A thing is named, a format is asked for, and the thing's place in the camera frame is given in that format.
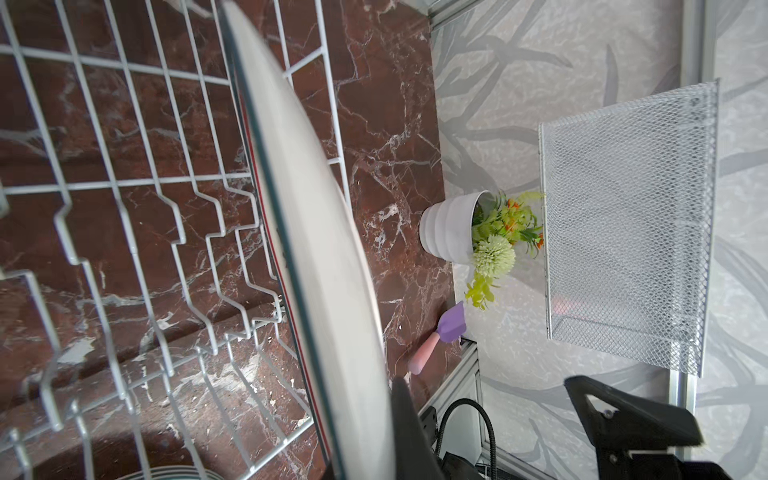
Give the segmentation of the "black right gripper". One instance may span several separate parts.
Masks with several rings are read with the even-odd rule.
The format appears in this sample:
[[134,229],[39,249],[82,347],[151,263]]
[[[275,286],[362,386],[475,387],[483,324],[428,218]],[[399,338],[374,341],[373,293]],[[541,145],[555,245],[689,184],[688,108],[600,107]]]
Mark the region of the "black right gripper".
[[583,375],[566,378],[564,387],[589,441],[597,448],[600,479],[731,479],[713,462],[620,451],[703,444],[697,420],[688,410],[634,396]]

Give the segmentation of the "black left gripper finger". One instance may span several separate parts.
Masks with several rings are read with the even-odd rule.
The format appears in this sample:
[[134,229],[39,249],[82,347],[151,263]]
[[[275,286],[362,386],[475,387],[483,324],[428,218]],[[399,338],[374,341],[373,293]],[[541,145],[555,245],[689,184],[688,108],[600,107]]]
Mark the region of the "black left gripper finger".
[[435,454],[403,378],[392,381],[391,409],[394,428],[396,479],[443,479]]

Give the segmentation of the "white round plate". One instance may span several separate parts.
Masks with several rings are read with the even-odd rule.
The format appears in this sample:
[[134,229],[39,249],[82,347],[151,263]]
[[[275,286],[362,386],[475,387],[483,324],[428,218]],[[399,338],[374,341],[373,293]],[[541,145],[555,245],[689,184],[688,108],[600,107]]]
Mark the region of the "white round plate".
[[223,480],[223,477],[210,469],[204,470],[204,475],[192,465],[156,466],[149,469],[153,480]]
[[392,479],[376,296],[350,209],[303,106],[240,6],[219,8],[278,277],[321,439],[339,479]]

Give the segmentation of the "purple pink spoon toy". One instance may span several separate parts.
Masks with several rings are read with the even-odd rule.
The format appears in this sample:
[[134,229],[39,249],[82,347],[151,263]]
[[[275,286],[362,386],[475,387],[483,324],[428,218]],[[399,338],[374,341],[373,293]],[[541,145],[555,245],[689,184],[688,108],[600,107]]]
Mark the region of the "purple pink spoon toy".
[[464,302],[446,310],[437,323],[436,330],[420,345],[408,363],[412,375],[420,375],[439,343],[459,340],[467,330]]

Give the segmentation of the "white ribbed flower pot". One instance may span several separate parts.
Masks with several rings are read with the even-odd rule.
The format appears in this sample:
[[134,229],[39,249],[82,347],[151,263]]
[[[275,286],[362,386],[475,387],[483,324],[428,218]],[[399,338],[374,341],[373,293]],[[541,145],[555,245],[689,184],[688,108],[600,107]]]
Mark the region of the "white ribbed flower pot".
[[536,257],[544,247],[544,226],[533,205],[538,191],[509,196],[480,191],[428,207],[419,221],[419,239],[430,255],[473,269],[465,299],[485,310],[495,301],[497,282],[517,263],[516,247]]

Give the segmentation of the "white mesh wall basket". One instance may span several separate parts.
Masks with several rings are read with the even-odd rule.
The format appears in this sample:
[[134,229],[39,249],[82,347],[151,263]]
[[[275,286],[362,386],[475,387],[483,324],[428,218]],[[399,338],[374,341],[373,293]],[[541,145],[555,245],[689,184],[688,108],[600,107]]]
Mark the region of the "white mesh wall basket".
[[703,370],[717,82],[539,127],[550,339]]

